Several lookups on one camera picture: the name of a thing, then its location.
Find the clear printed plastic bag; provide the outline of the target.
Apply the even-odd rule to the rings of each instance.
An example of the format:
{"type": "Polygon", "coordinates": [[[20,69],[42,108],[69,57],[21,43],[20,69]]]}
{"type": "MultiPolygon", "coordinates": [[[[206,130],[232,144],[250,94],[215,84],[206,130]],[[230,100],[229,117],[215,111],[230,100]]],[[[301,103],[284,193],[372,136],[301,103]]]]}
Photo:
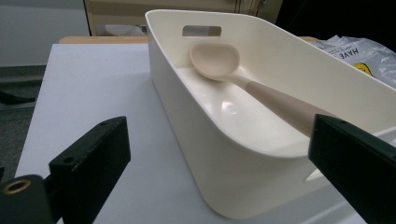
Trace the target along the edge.
{"type": "Polygon", "coordinates": [[[367,38],[335,35],[311,44],[396,90],[396,52],[367,38]]]}

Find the white cabinet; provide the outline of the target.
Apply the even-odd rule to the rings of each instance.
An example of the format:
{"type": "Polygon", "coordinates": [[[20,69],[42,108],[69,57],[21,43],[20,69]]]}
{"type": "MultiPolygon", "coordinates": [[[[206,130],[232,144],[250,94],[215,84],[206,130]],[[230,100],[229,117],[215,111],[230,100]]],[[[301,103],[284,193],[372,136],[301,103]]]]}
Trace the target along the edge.
{"type": "Polygon", "coordinates": [[[44,65],[61,38],[89,34],[83,0],[0,0],[0,66],[44,65]]]}

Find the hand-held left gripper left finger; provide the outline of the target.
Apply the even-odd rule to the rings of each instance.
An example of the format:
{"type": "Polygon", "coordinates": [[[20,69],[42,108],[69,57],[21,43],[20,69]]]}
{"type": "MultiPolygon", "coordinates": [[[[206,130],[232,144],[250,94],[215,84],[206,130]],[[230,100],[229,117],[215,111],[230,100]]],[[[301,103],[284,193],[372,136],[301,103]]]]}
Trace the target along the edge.
{"type": "Polygon", "coordinates": [[[53,217],[92,224],[130,160],[127,118],[94,126],[49,163],[53,217]]]}

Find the beige silicone spoon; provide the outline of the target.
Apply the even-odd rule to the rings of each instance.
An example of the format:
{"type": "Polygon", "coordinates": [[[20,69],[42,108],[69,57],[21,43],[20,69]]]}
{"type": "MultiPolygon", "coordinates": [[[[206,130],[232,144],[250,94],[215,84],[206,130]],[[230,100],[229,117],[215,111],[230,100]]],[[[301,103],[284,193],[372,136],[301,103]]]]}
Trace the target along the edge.
{"type": "Polygon", "coordinates": [[[189,54],[193,67],[203,77],[233,83],[307,137],[312,135],[316,115],[334,117],[324,109],[239,76],[240,53],[231,44],[199,42],[191,46],[189,54]]]}

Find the cream plastic storage bin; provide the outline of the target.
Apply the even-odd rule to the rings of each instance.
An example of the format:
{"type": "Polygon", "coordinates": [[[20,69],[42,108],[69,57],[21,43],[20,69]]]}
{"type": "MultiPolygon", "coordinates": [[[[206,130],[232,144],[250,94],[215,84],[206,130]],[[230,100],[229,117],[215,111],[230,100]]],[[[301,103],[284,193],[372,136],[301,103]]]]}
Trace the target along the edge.
{"type": "Polygon", "coordinates": [[[238,73],[396,139],[396,89],[272,23],[243,14],[151,10],[150,74],[193,178],[217,213],[245,219],[327,185],[308,138],[237,86],[198,74],[190,27],[216,27],[238,73]]]}

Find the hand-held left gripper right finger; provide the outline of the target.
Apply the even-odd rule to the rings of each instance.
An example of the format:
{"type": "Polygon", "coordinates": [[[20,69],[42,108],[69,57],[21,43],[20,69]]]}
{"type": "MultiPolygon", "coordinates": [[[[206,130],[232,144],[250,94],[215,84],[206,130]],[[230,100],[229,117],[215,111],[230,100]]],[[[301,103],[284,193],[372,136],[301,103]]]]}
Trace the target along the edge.
{"type": "Polygon", "coordinates": [[[368,224],[396,224],[396,147],[317,115],[308,158],[368,224]]]}

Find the light wooden desk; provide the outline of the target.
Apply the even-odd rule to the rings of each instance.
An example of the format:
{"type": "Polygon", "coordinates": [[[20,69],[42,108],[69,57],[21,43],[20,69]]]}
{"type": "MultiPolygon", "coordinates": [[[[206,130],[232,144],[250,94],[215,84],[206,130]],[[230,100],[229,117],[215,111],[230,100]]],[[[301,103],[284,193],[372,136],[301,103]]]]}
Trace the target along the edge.
{"type": "Polygon", "coordinates": [[[108,24],[145,25],[152,9],[247,14],[275,23],[283,0],[83,0],[90,35],[108,24]]]}

